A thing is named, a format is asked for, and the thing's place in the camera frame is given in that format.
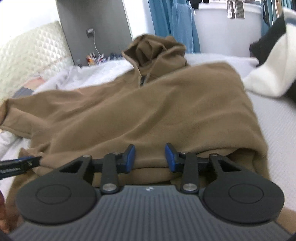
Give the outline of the left hand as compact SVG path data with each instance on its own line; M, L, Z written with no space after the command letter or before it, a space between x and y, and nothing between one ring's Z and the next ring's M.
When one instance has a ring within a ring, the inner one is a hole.
M5 199L1 191L0 191L0 228L1 228L1 231L4 232L5 234L8 234L10 232L10 227L7 221Z

